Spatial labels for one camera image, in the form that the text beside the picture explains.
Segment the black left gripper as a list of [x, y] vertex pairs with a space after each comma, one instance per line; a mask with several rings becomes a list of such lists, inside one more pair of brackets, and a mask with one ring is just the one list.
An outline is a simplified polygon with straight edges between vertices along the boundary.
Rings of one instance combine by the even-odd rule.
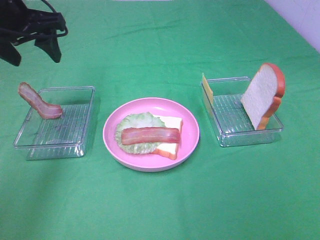
[[66, 21], [60, 12], [46, 0], [43, 3], [50, 11], [31, 9], [22, 0], [0, 2], [0, 58], [18, 67], [21, 55], [14, 46], [35, 40], [55, 62], [61, 61], [58, 39], [67, 35]]

